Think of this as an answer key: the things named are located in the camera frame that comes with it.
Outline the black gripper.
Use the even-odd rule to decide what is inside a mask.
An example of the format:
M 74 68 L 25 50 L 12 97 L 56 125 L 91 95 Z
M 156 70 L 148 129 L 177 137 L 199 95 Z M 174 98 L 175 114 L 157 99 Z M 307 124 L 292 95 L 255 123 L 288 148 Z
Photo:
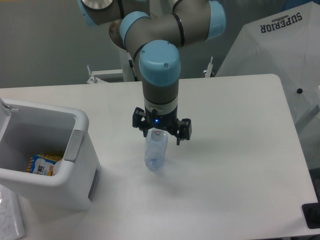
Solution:
M 190 140 L 192 121 L 189 118 L 179 120 L 177 112 L 178 108 L 176 107 L 168 114 L 154 116 L 147 108 L 144 111 L 142 108 L 136 107 L 132 115 L 132 126 L 142 131 L 144 137 L 147 137 L 151 128 L 165 130 L 176 137 L 176 145 L 179 146 L 181 141 Z

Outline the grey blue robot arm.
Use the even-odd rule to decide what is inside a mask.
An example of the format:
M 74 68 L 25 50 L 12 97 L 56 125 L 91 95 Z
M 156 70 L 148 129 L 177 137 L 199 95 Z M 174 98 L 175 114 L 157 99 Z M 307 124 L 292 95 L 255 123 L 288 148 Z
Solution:
M 216 0 L 176 0 L 172 12 L 153 18 L 147 0 L 80 0 L 90 26 L 120 21 L 119 35 L 142 82 L 144 108 L 136 108 L 132 125 L 147 135 L 152 128 L 189 140 L 192 122 L 178 119 L 181 61 L 178 49 L 220 36 L 226 14 Z

